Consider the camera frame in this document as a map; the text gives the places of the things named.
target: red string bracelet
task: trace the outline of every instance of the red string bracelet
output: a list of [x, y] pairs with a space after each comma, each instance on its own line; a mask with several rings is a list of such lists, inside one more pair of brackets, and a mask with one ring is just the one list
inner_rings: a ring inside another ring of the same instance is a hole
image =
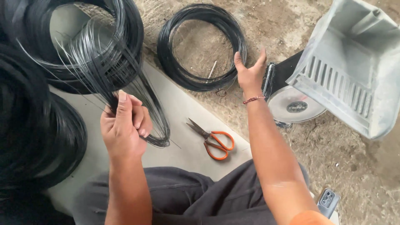
[[259, 98], [265, 99], [265, 96], [264, 95], [259, 95], [259, 96], [256, 96], [256, 97], [249, 98], [247, 101], [244, 101], [243, 104], [247, 104], [247, 103], [252, 102], [254, 100], [257, 100]]

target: metal container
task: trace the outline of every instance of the metal container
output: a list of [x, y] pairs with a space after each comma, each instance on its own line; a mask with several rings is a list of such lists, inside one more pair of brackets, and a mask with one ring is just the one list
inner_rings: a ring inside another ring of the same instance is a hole
[[400, 107], [400, 29], [361, 0], [334, 0], [289, 85], [369, 139], [393, 128]]

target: orange-handled scissors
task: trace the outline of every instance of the orange-handled scissors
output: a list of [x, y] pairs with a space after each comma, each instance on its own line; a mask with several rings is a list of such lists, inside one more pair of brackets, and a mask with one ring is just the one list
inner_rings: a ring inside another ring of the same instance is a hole
[[[224, 159], [226, 159], [228, 157], [228, 151], [231, 151], [235, 147], [235, 141], [233, 140], [232, 136], [230, 134], [228, 134], [227, 132], [224, 132], [224, 131], [211, 131], [211, 133], [207, 133], [199, 125], [197, 125], [195, 122], [193, 122], [193, 120], [191, 120], [191, 119], [189, 119], [189, 120], [192, 122], [193, 125], [188, 124], [188, 123], [186, 123], [186, 124], [189, 125], [198, 134], [200, 134], [201, 136], [204, 137], [204, 146], [206, 147], [208, 155], [211, 156], [211, 158], [213, 158], [215, 160], [224, 160]], [[225, 136], [227, 136], [232, 141], [232, 147], [228, 148], [227, 146], [225, 146], [215, 135], [225, 135]], [[208, 140], [209, 137], [214, 138], [214, 140], [216, 140], [218, 142], [218, 144], [220, 144], [220, 145], [216, 145], [216, 144], [210, 142]], [[212, 146], [212, 147], [214, 147], [216, 149], [224, 151], [225, 152], [225, 156], [223, 156], [221, 158], [215, 157], [210, 152], [209, 146]]]

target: black pants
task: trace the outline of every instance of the black pants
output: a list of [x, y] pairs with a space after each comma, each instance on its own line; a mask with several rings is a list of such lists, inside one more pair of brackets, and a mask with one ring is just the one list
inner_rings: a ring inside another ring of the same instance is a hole
[[[309, 184], [307, 172], [301, 166]], [[265, 204], [253, 160], [220, 181], [175, 167], [145, 168], [153, 204], [153, 225], [275, 225]], [[108, 173], [88, 182], [77, 194], [77, 225], [103, 225], [108, 207]]]

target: orange sleeve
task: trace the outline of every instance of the orange sleeve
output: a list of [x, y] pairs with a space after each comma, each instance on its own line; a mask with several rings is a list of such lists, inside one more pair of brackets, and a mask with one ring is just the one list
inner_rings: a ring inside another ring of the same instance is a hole
[[328, 218], [316, 211], [304, 211], [296, 215], [289, 225], [334, 225]]

